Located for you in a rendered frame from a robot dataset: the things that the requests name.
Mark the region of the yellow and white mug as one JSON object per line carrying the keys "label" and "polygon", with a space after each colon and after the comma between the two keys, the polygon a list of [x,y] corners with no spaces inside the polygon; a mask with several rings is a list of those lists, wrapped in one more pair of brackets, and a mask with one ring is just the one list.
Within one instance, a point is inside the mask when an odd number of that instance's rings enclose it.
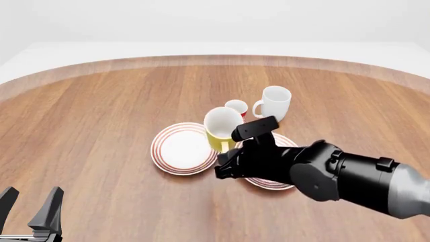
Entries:
{"label": "yellow and white mug", "polygon": [[243,117],[232,108],[217,107],[210,110],[204,117],[204,128],[212,149],[219,153],[236,147],[231,134],[235,128],[244,124]]}

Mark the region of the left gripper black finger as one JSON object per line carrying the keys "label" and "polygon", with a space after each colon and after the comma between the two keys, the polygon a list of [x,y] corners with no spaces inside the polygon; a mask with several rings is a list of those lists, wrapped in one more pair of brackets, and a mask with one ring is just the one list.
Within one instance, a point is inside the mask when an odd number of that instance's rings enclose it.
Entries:
{"label": "left gripper black finger", "polygon": [[28,226],[33,233],[62,234],[61,208],[64,191],[60,187],[53,187],[41,209],[36,213]]}
{"label": "left gripper black finger", "polygon": [[0,193],[0,223],[4,223],[13,207],[19,191],[14,187],[7,187],[2,193]]}

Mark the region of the plate with red rings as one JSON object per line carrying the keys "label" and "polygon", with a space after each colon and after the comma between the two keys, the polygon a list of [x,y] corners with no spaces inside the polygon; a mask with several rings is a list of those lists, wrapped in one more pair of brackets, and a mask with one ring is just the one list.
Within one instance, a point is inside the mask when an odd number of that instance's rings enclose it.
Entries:
{"label": "plate with red rings", "polygon": [[[272,132],[272,135],[275,139],[275,144],[278,147],[297,147],[298,146],[296,143],[294,143],[292,140],[290,140],[286,136],[283,136],[282,134]],[[257,186],[257,187],[260,187],[263,189],[267,189],[267,190],[273,190],[273,191],[282,191],[282,190],[287,190],[287,189],[291,189],[294,187],[294,185],[278,183],[278,182],[269,181],[266,179],[245,178],[245,180],[254,186]]]}
{"label": "plate with red rings", "polygon": [[161,130],[150,146],[153,163],[172,175],[195,175],[213,166],[217,151],[211,148],[203,124],[180,122]]}

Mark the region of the red and white mug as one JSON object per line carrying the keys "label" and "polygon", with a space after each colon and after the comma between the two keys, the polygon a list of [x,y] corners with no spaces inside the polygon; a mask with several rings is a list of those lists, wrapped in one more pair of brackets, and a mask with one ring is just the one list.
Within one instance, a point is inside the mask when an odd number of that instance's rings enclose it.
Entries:
{"label": "red and white mug", "polygon": [[248,111],[248,105],[246,102],[234,99],[227,101],[224,106],[236,110],[242,116],[242,119],[245,120]]}

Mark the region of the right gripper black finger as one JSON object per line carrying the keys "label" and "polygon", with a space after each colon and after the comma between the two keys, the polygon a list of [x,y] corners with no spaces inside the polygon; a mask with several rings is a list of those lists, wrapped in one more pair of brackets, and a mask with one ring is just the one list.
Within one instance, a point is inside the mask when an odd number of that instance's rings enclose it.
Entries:
{"label": "right gripper black finger", "polygon": [[225,153],[221,153],[217,156],[218,164],[226,164],[232,158],[236,157],[237,153],[239,153],[241,149],[231,149]]}
{"label": "right gripper black finger", "polygon": [[234,165],[218,165],[214,167],[217,179],[235,179],[236,167]]}

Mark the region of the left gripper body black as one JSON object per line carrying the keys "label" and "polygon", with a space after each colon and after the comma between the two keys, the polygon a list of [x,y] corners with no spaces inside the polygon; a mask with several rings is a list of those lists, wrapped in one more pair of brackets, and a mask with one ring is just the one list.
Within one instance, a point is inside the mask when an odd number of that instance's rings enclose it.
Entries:
{"label": "left gripper body black", "polygon": [[0,242],[62,242],[56,233],[34,233],[33,235],[0,235]]}

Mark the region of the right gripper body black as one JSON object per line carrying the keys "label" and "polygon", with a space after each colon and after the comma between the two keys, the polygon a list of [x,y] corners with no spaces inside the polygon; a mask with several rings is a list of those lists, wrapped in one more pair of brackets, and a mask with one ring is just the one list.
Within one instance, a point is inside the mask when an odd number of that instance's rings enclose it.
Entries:
{"label": "right gripper body black", "polygon": [[243,145],[233,151],[233,178],[258,178],[258,148],[255,145]]}

